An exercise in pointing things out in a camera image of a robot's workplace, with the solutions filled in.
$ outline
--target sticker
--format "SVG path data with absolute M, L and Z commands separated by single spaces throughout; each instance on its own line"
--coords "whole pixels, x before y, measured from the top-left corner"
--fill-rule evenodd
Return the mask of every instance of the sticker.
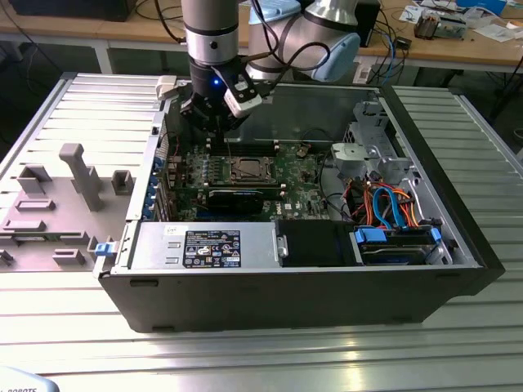
M 186 268 L 241 267 L 239 231 L 186 231 L 183 266 Z
M 163 228 L 163 235 L 183 235 L 187 229 L 189 227 L 183 225 L 166 225 Z

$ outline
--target slotted metal surface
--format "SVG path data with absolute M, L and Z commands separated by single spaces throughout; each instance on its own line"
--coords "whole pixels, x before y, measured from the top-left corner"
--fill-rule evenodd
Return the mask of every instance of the slotted metal surface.
M 444 91 L 437 96 L 461 107 Z M 414 97 L 417 106 L 434 100 L 422 97 Z M 445 151 L 495 150 L 489 137 L 469 148 L 427 139 L 429 145 L 435 140 Z M 501 197 L 501 189 L 511 187 L 514 198 L 521 197 L 516 172 L 497 171 L 487 179 L 498 181 L 490 182 L 471 172 L 451 176 L 479 179 L 455 181 L 464 198 Z M 452 300 L 422 325 L 139 334 L 89 273 L 0 274 L 0 363 L 48 375 L 62 392 L 521 391 L 523 215 L 475 214 L 507 273 L 478 296 Z
M 395 91 L 499 259 L 505 266 L 522 268 L 521 165 L 464 98 L 445 89 Z M 411 105 L 413 97 L 427 104 Z M 429 102 L 436 98 L 444 101 Z M 458 111 L 449 114 L 449 107 Z
M 27 142 L 0 180 L 0 221 L 20 192 L 16 177 L 25 165 L 42 164 L 52 177 L 71 176 L 58 158 L 64 143 L 81 143 L 84 162 L 101 177 L 111 177 L 114 170 L 129 170 L 136 176 L 154 113 L 159 110 L 157 80 L 81 73 L 60 81 L 44 105 L 46 112 L 28 127 Z

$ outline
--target workbench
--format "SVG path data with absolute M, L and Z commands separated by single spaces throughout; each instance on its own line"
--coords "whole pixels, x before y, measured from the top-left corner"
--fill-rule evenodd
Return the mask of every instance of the workbench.
M 100 176 L 116 169 L 135 176 L 159 107 L 157 80 L 62 78 L 0 164 L 0 220 L 25 164 L 70 176 L 57 157 L 65 142 L 82 143 L 86 164 Z M 427 129 L 423 137 L 456 190 L 468 195 L 507 270 L 483 292 L 451 300 L 423 324 L 140 334 L 85 269 L 0 273 L 0 365 L 47 376 L 62 392 L 520 391 L 523 189 L 516 183 L 523 168 L 466 99 L 443 89 L 402 89 L 406 105 L 429 111 L 425 119 L 472 110 L 468 131 Z M 503 201 L 485 202 L 492 198 Z
M 162 7 L 179 4 L 179 0 L 163 0 Z M 413 35 L 413 24 L 400 22 L 400 10 L 410 4 L 408 0 L 384 0 L 384 11 L 391 26 L 398 35 L 412 39 L 406 65 L 442 69 L 465 69 L 511 73 L 523 55 L 521 41 L 495 42 L 473 31 L 467 31 L 463 40 L 435 39 L 420 40 Z M 111 64 L 110 49 L 138 49 L 150 51 L 186 51 L 167 35 L 157 20 L 146 20 L 132 13 L 127 22 L 108 22 L 103 20 L 82 20 L 73 18 L 55 18 L 43 16 L 18 16 L 10 5 L 8 12 L 16 23 L 38 43 L 91 47 L 103 74 L 114 72 Z M 141 12 L 155 17 L 153 2 L 144 4 Z M 168 16 L 180 15 L 181 9 L 168 11 Z M 522 10 L 507 7 L 505 18 L 523 18 Z M 240 6 L 239 44 L 240 53 L 247 54 L 248 49 L 249 7 Z M 179 20 L 168 21 L 174 34 L 183 36 L 182 23 Z M 20 31 L 0 13 L 0 40 L 28 42 Z M 387 47 L 377 34 L 374 34 L 369 47 L 360 48 L 355 62 L 360 66 L 356 71 L 355 82 L 365 82 L 369 76 L 369 67 L 381 63 L 387 56 Z

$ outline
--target papers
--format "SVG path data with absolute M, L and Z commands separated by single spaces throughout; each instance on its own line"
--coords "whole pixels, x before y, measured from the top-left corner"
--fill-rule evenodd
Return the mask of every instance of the papers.
M 514 38 L 513 32 L 505 27 L 498 26 L 497 24 L 489 24 L 488 26 L 475 29 L 474 31 L 498 42 L 506 42 Z
M 410 23 L 418 23 L 419 17 L 422 15 L 423 10 L 428 10 L 428 12 L 438 15 L 445 15 L 444 12 L 431 10 L 430 8 L 425 7 L 416 7 L 416 6 L 407 6 L 403 10 L 403 13 L 400 16 L 400 20 Z

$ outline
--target floor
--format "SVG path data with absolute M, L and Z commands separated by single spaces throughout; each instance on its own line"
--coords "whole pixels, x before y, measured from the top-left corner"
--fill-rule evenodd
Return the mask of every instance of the floor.
M 7 49 L 7 42 L 1 43 Z M 41 45 L 41 48 L 64 71 L 97 73 L 99 68 L 94 52 L 86 47 L 61 47 Z M 47 96 L 47 92 L 55 85 L 59 73 L 49 64 L 36 48 L 24 44 L 21 48 L 24 59 L 20 63 L 4 60 L 0 63 L 0 156 L 9 150 L 18 135 L 24 130 L 25 124 L 32 118 L 38 107 Z M 112 51 L 114 68 L 120 74 L 165 74 L 173 73 L 187 75 L 189 73 L 186 54 L 179 52 L 167 53 L 162 60 L 158 52 L 115 49 Z M 430 69 L 424 72 L 416 81 L 419 86 L 438 87 L 445 72 L 442 69 Z M 401 74 L 401 80 L 392 78 L 389 83 L 412 85 L 418 69 L 406 67 Z M 450 83 L 451 87 L 460 89 L 465 96 L 486 115 L 496 100 L 502 75 L 490 78 L 484 72 L 467 71 L 456 76 Z M 351 72 L 343 79 L 351 81 Z M 513 136 L 513 130 L 523 127 L 523 95 L 520 94 L 498 118 L 494 128 L 505 142 L 514 150 L 519 151 L 520 145 Z

